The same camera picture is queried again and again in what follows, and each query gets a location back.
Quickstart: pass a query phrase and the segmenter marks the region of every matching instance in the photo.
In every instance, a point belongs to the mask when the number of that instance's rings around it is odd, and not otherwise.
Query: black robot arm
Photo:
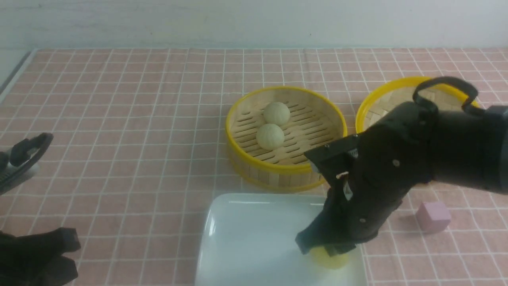
[[[468,96],[463,111],[439,111],[419,95],[437,84]],[[325,246],[348,252],[377,236],[381,225],[419,183],[448,184],[508,194],[508,107],[472,105],[478,91],[454,77],[421,83],[404,102],[365,132],[305,153],[330,184],[319,216],[300,232],[302,253]]]

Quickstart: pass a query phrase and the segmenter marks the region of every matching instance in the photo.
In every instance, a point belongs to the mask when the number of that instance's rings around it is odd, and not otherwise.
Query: white plate
[[[366,286],[360,247],[327,270],[302,255],[295,236],[323,208],[324,198],[225,194],[208,213],[195,286]]]

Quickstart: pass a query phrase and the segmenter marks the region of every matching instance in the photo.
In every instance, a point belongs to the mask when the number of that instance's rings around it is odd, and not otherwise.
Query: black handle
[[[418,92],[420,92],[421,90],[433,87],[434,85],[438,85],[438,84],[449,85],[451,87],[454,87],[454,88],[462,91],[465,95],[467,95],[466,101],[462,104],[462,110],[465,113],[468,113],[471,115],[476,115],[476,116],[481,116],[485,112],[484,109],[481,109],[481,108],[478,108],[478,107],[475,107],[472,105],[473,101],[478,96],[478,90],[472,84],[468,83],[467,81],[457,78],[457,77],[453,77],[453,76],[440,76],[440,77],[436,77],[436,78],[422,82],[421,84],[419,84],[416,87],[415,92],[413,93],[413,101],[418,105],[432,108],[432,106],[430,104],[431,101],[420,96],[420,94],[418,94]]]

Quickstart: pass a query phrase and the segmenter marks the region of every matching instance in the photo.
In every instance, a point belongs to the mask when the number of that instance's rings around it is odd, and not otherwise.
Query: pink cube
[[[452,216],[443,202],[422,203],[416,212],[420,229],[427,233],[438,233],[446,229]]]

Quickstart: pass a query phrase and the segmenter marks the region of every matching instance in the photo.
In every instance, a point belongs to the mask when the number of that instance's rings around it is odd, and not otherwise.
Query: steamer basket
[[[385,116],[395,106],[405,101],[412,101],[412,94],[420,83],[430,77],[406,77],[388,82],[365,98],[356,116],[356,132],[365,131]],[[425,89],[419,94],[433,101],[439,110],[460,111],[467,96],[460,90],[449,85],[440,84]]]
[[[286,104],[291,118],[281,126],[284,145],[268,151],[258,145],[256,132],[266,123],[265,106],[273,101]],[[247,94],[231,107],[226,119],[228,155],[235,171],[251,183],[281,192],[303,191],[324,183],[303,152],[346,134],[344,116],[332,102],[296,87],[270,87]]]

